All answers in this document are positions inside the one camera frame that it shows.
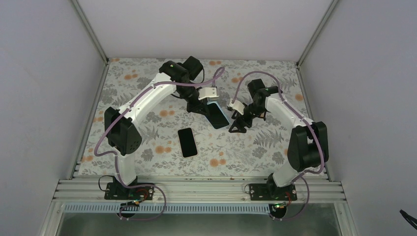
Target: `metal extrusion bar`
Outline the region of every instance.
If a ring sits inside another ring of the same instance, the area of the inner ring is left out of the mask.
[[[358,236],[348,203],[335,203],[334,209],[342,236]]]
[[[41,227],[40,236],[55,236],[60,226],[65,203],[52,202]]]
[[[101,187],[105,188],[111,178],[104,177]],[[244,203],[273,204],[276,201],[250,201],[244,187],[249,183],[265,183],[263,178],[245,180],[178,180],[178,179],[140,179],[139,182],[154,182],[162,188],[169,203]],[[346,201],[343,188],[339,182],[328,182],[326,179],[307,177],[310,187],[311,203],[344,203]],[[303,181],[295,183],[298,200],[293,203],[302,204],[307,197]],[[105,200],[104,193],[98,188],[98,177],[87,179],[60,180],[53,201],[57,202],[120,202]],[[162,194],[155,191],[152,203],[163,203]]]
[[[87,123],[84,127],[84,133],[82,139],[80,141],[80,145],[78,146],[76,160],[74,160],[74,166],[70,169],[70,172],[67,175],[67,178],[72,178],[74,176],[74,172],[79,169],[79,165],[81,164],[81,158],[83,157],[84,150],[87,145],[87,141],[89,138],[89,133],[91,131],[91,126],[93,122],[93,117],[95,115],[95,110],[98,106],[98,102],[100,101],[101,92],[103,90],[104,82],[107,77],[107,72],[109,71],[109,65],[106,65],[103,70],[103,74],[101,75],[100,83],[98,85],[97,91],[95,93],[94,101],[89,113],[89,117],[87,119]]]
[[[301,54],[300,59],[297,62],[298,67],[302,65],[305,58],[307,57],[308,53],[310,52],[310,49],[313,47],[314,43],[316,42],[317,37],[320,35],[320,33],[323,30],[323,27],[326,25],[329,17],[331,16],[334,8],[336,7],[339,0],[333,0],[330,5],[328,6],[328,9],[323,16],[322,20],[320,21],[319,25],[317,26],[316,30],[313,33],[313,36],[311,36],[310,41],[308,41],[307,46],[305,47],[304,51]]]
[[[100,42],[97,39],[97,36],[95,35],[94,31],[92,30],[92,27],[87,20],[86,15],[84,14],[83,9],[81,8],[80,4],[78,3],[78,0],[71,0],[76,12],[78,13],[78,16],[80,17],[81,21],[83,22],[84,26],[86,27],[86,30],[90,36],[90,39],[92,40],[95,48],[97,49],[98,53],[101,56],[101,59],[103,59],[104,63],[107,63],[107,56],[104,53],[103,48],[100,45]]]

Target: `phone screen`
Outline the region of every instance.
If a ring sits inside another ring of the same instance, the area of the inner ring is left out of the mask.
[[[209,116],[206,116],[210,124],[215,129],[220,129],[223,127],[226,127],[229,125],[229,121],[224,116],[223,112],[221,111],[220,107],[217,105],[217,103],[213,102],[210,104],[207,104]]]
[[[180,129],[178,131],[178,138],[183,157],[191,157],[197,155],[197,146],[195,144],[194,135],[191,128]]]

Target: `black cable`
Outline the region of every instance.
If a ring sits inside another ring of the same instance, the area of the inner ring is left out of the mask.
[[[105,176],[101,176],[100,178],[98,178],[98,188],[99,188],[101,191],[103,191],[103,192],[106,192],[106,190],[101,189],[101,186],[100,186],[100,179],[101,179],[101,178],[103,178],[103,177],[105,177]]]
[[[250,195],[250,192],[247,192],[247,191],[246,191],[246,187],[247,187],[248,185],[250,185],[250,183],[248,183],[247,185],[245,185],[245,187],[243,188],[243,191],[244,191],[246,194],[249,194],[249,195]]]
[[[201,84],[202,82],[204,82],[205,79],[206,79],[206,72],[204,71],[204,67],[203,67],[203,80],[201,82],[199,82],[199,84]],[[174,95],[174,94],[171,94],[171,96],[172,97],[175,97],[175,98],[181,99],[179,96]]]
[[[417,230],[417,219],[407,214],[405,211],[400,210],[401,215],[403,218],[414,228]]]

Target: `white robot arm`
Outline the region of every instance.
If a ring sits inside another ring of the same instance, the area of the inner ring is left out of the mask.
[[[142,143],[138,127],[145,116],[166,96],[177,91],[179,97],[187,101],[188,112],[208,115],[207,102],[218,97],[216,88],[207,87],[197,90],[195,87],[175,84],[155,85],[161,82],[190,84],[190,81],[194,80],[202,69],[203,66],[194,57],[188,58],[183,64],[168,61],[162,65],[159,73],[144,88],[144,90],[149,89],[145,95],[139,97],[141,94],[139,93],[117,110],[112,107],[106,110],[104,113],[106,129],[120,116],[121,111],[129,110],[107,134],[109,144],[121,154],[117,163],[121,178],[118,181],[129,185],[136,179],[134,155],[132,153]]]
[[[277,86],[266,88],[261,79],[256,79],[248,84],[248,89],[253,99],[251,104],[245,105],[237,100],[233,102],[232,99],[230,101],[229,110],[235,110],[232,116],[235,121],[229,132],[245,133],[246,127],[252,126],[254,118],[266,119],[266,112],[278,118],[287,130],[291,130],[288,162],[270,174],[267,180],[270,197],[276,199],[277,196],[288,191],[286,187],[290,186],[303,171],[320,166],[318,146],[321,147],[324,162],[328,160],[327,128],[323,122],[314,122],[298,111],[282,93],[279,94]],[[313,136],[317,138],[319,145],[315,141],[308,143],[308,139],[313,139]]]

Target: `floral tablecloth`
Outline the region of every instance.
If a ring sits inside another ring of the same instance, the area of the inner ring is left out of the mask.
[[[129,101],[153,79],[159,67],[166,61],[183,62],[184,59],[113,58],[103,87],[87,147],[79,168],[79,175],[114,174],[114,157],[95,157],[93,148],[104,132],[104,111]],[[296,65],[290,61],[264,60],[201,60],[206,80],[213,77],[220,66],[225,73],[216,81],[220,99],[218,103],[228,117],[229,99],[236,91],[242,77],[253,70],[275,75],[288,100],[307,115],[296,73]],[[195,82],[201,81],[203,74]],[[243,83],[238,99],[251,103],[247,84],[252,79],[263,79],[266,86],[273,82],[268,76],[254,74]],[[229,133],[228,128],[214,129],[199,114],[188,113],[186,102],[172,96],[159,103],[139,127],[143,141],[135,152],[136,172],[141,176],[268,176],[287,161],[290,131],[281,121],[267,114],[266,121],[255,119],[247,133]],[[198,148],[198,155],[183,158],[177,131],[191,127]],[[100,152],[111,147],[107,140]]]

